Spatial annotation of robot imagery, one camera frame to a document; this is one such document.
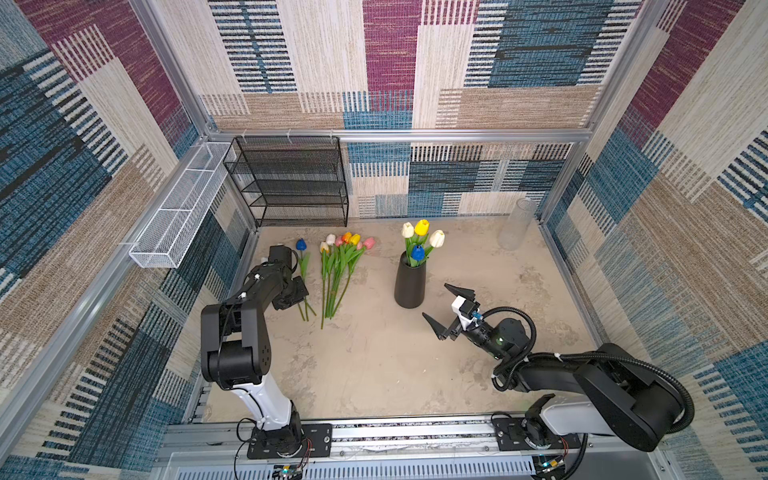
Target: beige floor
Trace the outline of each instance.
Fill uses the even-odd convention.
[[[319,317],[302,322],[293,307],[266,312],[272,342],[271,373],[303,418],[490,412],[524,410],[541,392],[497,392],[490,375],[496,361],[460,336],[440,342],[422,318],[427,312],[444,324],[454,316],[443,283],[477,291],[481,311],[509,305],[536,322],[535,351],[575,353],[594,346],[560,273],[534,224],[514,253],[498,247],[502,217],[437,220],[445,245],[428,262],[426,298],[406,310],[392,298],[397,261],[403,251],[401,220],[350,221],[376,247],[359,261],[349,291],[333,320],[320,329]],[[312,257],[306,279],[311,305],[319,311],[317,246],[340,229],[268,227],[261,232],[255,265],[269,245],[294,245],[303,237]],[[497,323],[501,314],[489,317]],[[240,400],[214,386],[207,422],[248,416]]]

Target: white mesh basket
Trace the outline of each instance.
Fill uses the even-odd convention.
[[[230,144],[207,142],[195,154],[131,248],[141,268],[178,268],[221,188]]]

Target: black cable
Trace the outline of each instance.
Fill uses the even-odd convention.
[[[248,441],[246,440],[245,442],[240,444],[240,447],[237,449],[237,453],[235,453],[235,460],[234,460],[234,462],[232,462],[232,472],[234,472],[234,474],[235,474],[235,480],[240,480],[240,478],[237,476],[237,457],[240,456],[240,450],[247,443],[248,443]]]
[[[509,415],[507,412],[493,412],[491,414],[491,423],[493,423],[493,416],[494,415],[506,415],[508,419],[514,420],[514,418],[512,418],[512,415]]]
[[[239,457],[239,456],[240,456],[240,450],[242,450],[242,449],[243,449],[243,447],[245,446],[245,444],[247,444],[247,443],[250,443],[250,442],[251,442],[251,440],[253,440],[253,437],[254,437],[254,435],[253,435],[253,431],[251,431],[251,433],[250,433],[250,437],[249,437],[249,438],[247,438],[247,439],[245,439],[245,440],[243,440],[243,437],[241,437],[241,436],[240,436],[240,424],[241,424],[241,423],[243,423],[243,422],[251,422],[251,423],[253,423],[253,424],[256,426],[256,428],[257,428],[257,429],[259,428],[259,424],[258,424],[258,423],[256,423],[256,420],[254,420],[254,419],[249,419],[249,418],[247,418],[247,417],[246,417],[246,418],[244,418],[244,419],[240,419],[240,421],[237,423],[237,426],[235,427],[235,435],[237,435],[237,439],[238,439],[238,440],[240,440],[240,441],[242,442],[242,443],[240,444],[240,447],[237,449],[237,452],[235,453],[235,459],[234,459],[234,461],[232,462],[232,471],[233,471],[233,472],[234,472],[234,474],[235,474],[235,480],[240,480],[240,479],[237,477],[237,457]]]
[[[496,366],[494,370],[499,373],[497,376],[503,376],[505,370],[510,365],[516,364],[516,362],[520,359],[524,359],[530,352],[533,350],[533,345],[536,344],[536,325],[533,323],[533,319],[524,311],[514,308],[513,306],[497,306],[495,308],[492,308],[488,310],[487,312],[483,313],[483,318],[487,318],[495,313],[500,312],[512,312],[517,313],[519,316],[523,317],[525,322],[528,324],[528,329],[531,330],[531,337],[528,339],[528,341],[525,343],[525,346],[523,347],[523,350],[516,355],[515,357],[511,358],[510,360],[503,362]],[[515,386],[511,384],[512,382],[512,374],[507,374],[506,378],[504,379],[504,383],[499,384],[496,382],[496,378],[491,380],[493,383],[494,388],[496,388],[499,392],[504,392],[506,390],[513,389]]]
[[[576,455],[576,459],[574,460],[574,464],[571,465],[571,467],[568,469],[567,472],[565,472],[565,475],[560,477],[560,480],[568,480],[574,473],[576,473],[576,468],[578,468],[579,465],[581,465],[581,461],[584,460],[584,454],[587,453],[587,438],[589,435],[584,433],[584,436],[581,437],[581,447],[578,449],[578,455]]]
[[[290,272],[291,273],[295,273],[296,272],[296,267],[299,266],[299,254],[296,253],[296,251],[293,248],[290,249],[290,252],[293,253],[293,256],[296,258],[296,265],[294,265],[293,268],[290,269]]]

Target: tulip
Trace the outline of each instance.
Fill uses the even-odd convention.
[[[411,222],[405,222],[402,225],[402,237],[403,238],[410,238],[413,237],[413,225],[411,225]]]
[[[442,232],[442,230],[436,230],[432,235],[429,236],[429,244],[434,248],[442,247],[443,242],[445,242],[445,234]]]
[[[413,258],[417,262],[424,260],[424,247],[422,247],[421,245],[416,245],[415,247],[413,247],[413,251],[411,252],[411,258]]]
[[[429,222],[422,218],[421,220],[419,220],[416,226],[413,227],[413,231],[416,235],[419,235],[420,237],[425,236],[427,232],[429,232]]]

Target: metal profile bar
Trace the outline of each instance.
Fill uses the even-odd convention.
[[[568,151],[568,155],[565,158],[565,164],[560,169],[558,177],[555,179],[552,188],[549,190],[547,200],[544,202],[544,206],[541,209],[541,222],[547,223],[549,217],[552,215],[554,208],[558,205],[558,202],[563,196],[565,189],[568,188],[568,184],[571,182],[574,172],[578,168],[579,162],[584,156],[584,152],[587,150],[587,142],[580,141],[574,144]]]
[[[170,79],[170,84],[173,85],[176,95],[181,99],[181,104],[187,110],[187,115],[189,115],[192,125],[197,129],[198,134],[209,134],[213,129],[208,119],[208,113],[200,102],[199,97],[192,90],[184,71],[181,69],[176,55],[165,36],[157,13],[151,5],[151,1],[129,0],[129,2],[154,47],[154,51],[157,53],[160,63]]]
[[[560,254],[560,250],[558,250],[558,247],[554,244],[554,238],[552,238],[552,234],[544,224],[539,225],[538,229],[541,231],[541,235],[544,237],[544,243],[546,243],[547,248],[549,248],[549,253],[552,255],[554,264],[557,265],[558,270],[560,271],[560,276],[562,276],[563,281],[565,282],[565,286],[568,288],[568,293],[571,294],[571,298],[574,301],[576,310],[578,310],[579,315],[581,315],[581,320],[587,327],[587,332],[589,332],[589,336],[592,338],[592,342],[595,346],[602,345],[609,339],[604,339],[600,334],[600,330],[594,324],[594,320],[589,314],[587,306],[584,304],[584,301],[581,298],[578,289],[576,288],[576,284],[574,283],[573,277],[571,276],[571,271],[568,270],[568,265],[565,264],[565,260],[563,260],[563,256]]]
[[[210,141],[232,141],[235,137],[338,137],[346,143],[388,141],[445,142],[575,142],[587,141],[592,133],[587,128],[527,128],[500,130],[323,130],[284,128],[279,130],[221,131],[210,134]]]
[[[170,189],[176,184],[202,143],[198,140],[181,158],[174,172],[165,180],[154,199],[0,406],[0,465],[10,455],[83,339],[120,288],[129,270],[136,265],[128,256],[133,243],[161,207]]]

